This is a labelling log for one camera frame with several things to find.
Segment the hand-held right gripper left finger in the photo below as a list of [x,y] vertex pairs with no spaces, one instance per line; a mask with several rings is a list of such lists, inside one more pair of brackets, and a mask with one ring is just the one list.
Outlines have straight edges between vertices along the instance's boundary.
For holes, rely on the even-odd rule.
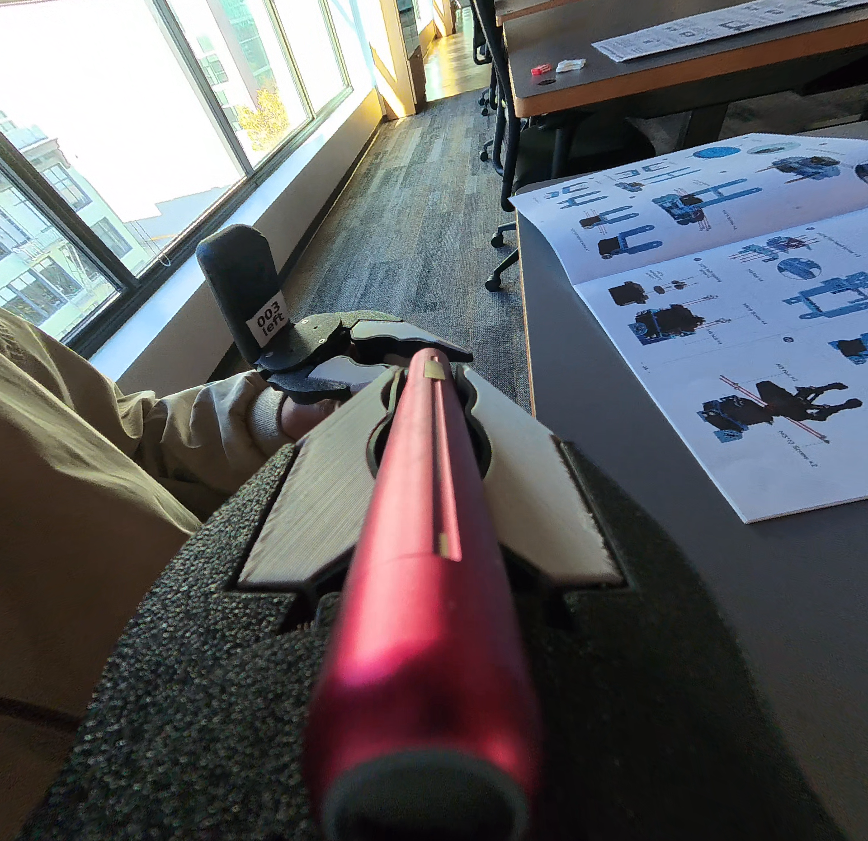
[[390,367],[299,441],[249,552],[240,590],[329,590],[346,566],[371,501],[367,446],[386,418]]

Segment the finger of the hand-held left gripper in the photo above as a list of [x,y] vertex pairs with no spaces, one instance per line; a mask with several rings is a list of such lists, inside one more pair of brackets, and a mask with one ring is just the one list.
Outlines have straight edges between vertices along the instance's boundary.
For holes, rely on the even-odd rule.
[[355,395],[363,390],[377,377],[384,372],[389,371],[390,377],[393,376],[395,368],[407,367],[407,359],[397,355],[388,354],[386,358],[395,359],[395,362],[390,364],[375,363],[373,365],[360,364],[349,356],[338,356],[329,358],[327,361],[316,366],[308,376],[308,381],[314,383],[318,387],[319,394],[314,393],[310,396],[309,401],[321,401],[323,399],[338,399],[344,400],[345,396],[335,392],[325,391],[325,382],[331,380],[339,385],[339,389],[348,389],[350,396]]
[[363,365],[409,364],[422,349],[435,348],[450,362],[471,363],[472,352],[405,321],[361,320],[350,328],[358,362]]

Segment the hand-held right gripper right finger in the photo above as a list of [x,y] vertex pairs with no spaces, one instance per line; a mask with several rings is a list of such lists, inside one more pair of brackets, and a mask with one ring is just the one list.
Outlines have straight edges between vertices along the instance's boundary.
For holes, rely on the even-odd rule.
[[456,372],[491,452],[483,488],[498,541],[554,587],[623,586],[553,433],[469,366]]

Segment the red electric screwdriver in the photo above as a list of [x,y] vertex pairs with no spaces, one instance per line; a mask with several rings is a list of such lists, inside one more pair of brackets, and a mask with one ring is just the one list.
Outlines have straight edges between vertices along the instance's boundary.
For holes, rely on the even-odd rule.
[[449,363],[410,362],[309,707],[328,839],[521,839],[542,725]]

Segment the person's left forearm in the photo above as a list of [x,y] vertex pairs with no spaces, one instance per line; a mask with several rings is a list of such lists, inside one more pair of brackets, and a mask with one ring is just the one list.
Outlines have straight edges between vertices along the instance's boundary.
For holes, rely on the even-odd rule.
[[116,401],[119,431],[103,434],[152,477],[236,491],[283,445],[286,396],[255,371],[158,399],[143,391]]

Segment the grey desk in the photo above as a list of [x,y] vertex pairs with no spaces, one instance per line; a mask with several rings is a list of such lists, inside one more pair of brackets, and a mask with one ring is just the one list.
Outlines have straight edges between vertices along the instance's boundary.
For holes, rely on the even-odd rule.
[[834,822],[866,839],[866,503],[743,524],[518,218],[537,418],[675,540]]

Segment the person's left hand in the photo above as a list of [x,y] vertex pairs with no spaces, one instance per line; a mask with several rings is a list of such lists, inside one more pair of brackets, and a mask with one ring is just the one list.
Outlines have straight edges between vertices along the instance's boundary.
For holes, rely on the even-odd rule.
[[286,396],[278,414],[280,429],[292,441],[297,441],[334,413],[340,405],[341,402],[335,399],[300,404],[292,397]]

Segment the large glass window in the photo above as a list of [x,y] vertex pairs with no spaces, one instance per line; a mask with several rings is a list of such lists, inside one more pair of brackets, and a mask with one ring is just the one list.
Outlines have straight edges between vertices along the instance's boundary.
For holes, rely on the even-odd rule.
[[351,91],[328,0],[2,0],[2,308],[91,352]]

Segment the white instruction manual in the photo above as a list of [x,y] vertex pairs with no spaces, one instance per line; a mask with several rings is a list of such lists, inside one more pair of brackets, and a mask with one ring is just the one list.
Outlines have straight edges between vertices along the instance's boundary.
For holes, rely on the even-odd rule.
[[513,198],[744,522],[866,499],[866,182],[750,134]]

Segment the black office chair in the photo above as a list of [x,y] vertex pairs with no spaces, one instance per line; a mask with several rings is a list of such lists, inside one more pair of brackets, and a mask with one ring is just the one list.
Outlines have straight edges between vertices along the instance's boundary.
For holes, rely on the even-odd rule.
[[502,176],[501,206],[525,185],[642,160],[655,153],[649,139],[628,121],[581,109],[550,113],[524,124],[515,114],[503,31],[495,23],[495,0],[473,0],[496,75],[495,169]]

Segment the printed paper sheet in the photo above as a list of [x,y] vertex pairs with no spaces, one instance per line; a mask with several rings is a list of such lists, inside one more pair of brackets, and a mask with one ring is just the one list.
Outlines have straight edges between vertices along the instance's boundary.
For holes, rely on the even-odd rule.
[[866,5],[867,0],[755,0],[593,43],[617,63],[777,24]]

